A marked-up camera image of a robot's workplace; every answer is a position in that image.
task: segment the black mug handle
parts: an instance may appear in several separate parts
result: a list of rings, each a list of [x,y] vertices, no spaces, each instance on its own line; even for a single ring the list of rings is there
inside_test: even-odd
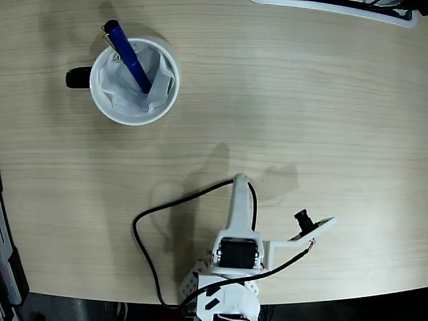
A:
[[[71,69],[66,74],[68,88],[89,88],[89,76],[92,67],[78,67]]]

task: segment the wood grain surface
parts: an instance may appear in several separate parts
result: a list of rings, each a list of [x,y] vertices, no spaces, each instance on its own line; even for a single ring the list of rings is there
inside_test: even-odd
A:
[[[249,0],[4,0],[0,169],[31,291],[157,302],[132,237],[139,212],[243,172],[257,230],[338,225],[263,280],[263,303],[428,286],[428,19],[406,29]],[[106,47],[100,26],[178,51],[179,97],[153,124],[98,111],[66,72]],[[224,227],[230,188],[143,219],[166,301]],[[295,252],[278,251],[277,263]]]

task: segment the black cable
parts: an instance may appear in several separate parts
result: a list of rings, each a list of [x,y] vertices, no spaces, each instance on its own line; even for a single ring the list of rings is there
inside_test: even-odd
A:
[[[272,276],[272,275],[288,268],[290,265],[297,262],[299,259],[301,259],[306,254],[308,254],[310,249],[312,248],[312,246],[313,246],[313,243],[311,243],[311,245],[307,249],[300,252],[298,255],[296,255],[292,259],[288,260],[286,263],[283,263],[282,265],[280,265],[277,268],[270,270],[268,272],[261,273],[261,274],[258,274],[256,276],[245,276],[243,278],[236,278],[236,279],[230,279],[230,280],[224,280],[224,281],[211,283],[211,284],[208,284],[207,286],[204,286],[204,287],[194,291],[189,296],[187,296],[187,298],[185,298],[183,300],[183,302],[181,302],[181,304],[180,304],[181,312],[183,313],[184,316],[186,316],[185,308],[187,307],[187,304],[189,304],[197,296],[200,296],[202,293],[205,293],[206,291],[208,291],[211,288],[219,288],[221,286],[228,286],[229,284],[236,284],[236,283],[243,283],[243,282],[260,280],[263,278],[267,278],[268,276]]]
[[[148,209],[147,211],[144,211],[144,212],[138,214],[134,218],[134,220],[132,221],[132,231],[134,232],[135,240],[138,243],[138,246],[140,247],[142,253],[144,254],[146,261],[148,263],[148,266],[150,267],[150,270],[152,271],[159,302],[165,308],[177,309],[178,307],[171,305],[171,304],[167,304],[163,300],[161,287],[160,287],[161,285],[159,284],[158,274],[156,272],[156,269],[154,268],[153,262],[149,256],[146,248],[143,246],[143,244],[141,242],[140,235],[138,234],[138,229],[137,229],[138,221],[140,221],[140,219],[142,219],[144,216],[146,216],[148,214],[151,214],[151,213],[154,213],[157,211],[162,211],[163,209],[168,209],[169,207],[174,207],[174,206],[186,203],[188,201],[192,201],[193,199],[196,199],[196,198],[203,196],[209,192],[212,192],[216,189],[219,189],[220,187],[224,187],[224,186],[230,185],[232,183],[233,183],[233,179],[229,179],[228,181],[218,183],[218,184],[213,185],[207,189],[204,189],[203,191],[199,191],[199,192],[196,192],[195,194],[189,195],[187,197],[183,197],[182,199],[178,199],[176,201],[173,201],[173,202],[170,202],[170,203],[158,206],[158,207],[153,207],[152,209]],[[253,185],[251,185],[249,182],[248,182],[248,187],[249,187],[249,190],[251,191],[251,196],[253,197],[253,219],[252,219],[252,223],[251,223],[251,229],[254,231],[255,230],[255,221],[257,219],[257,195],[255,194],[255,190],[253,188]]]

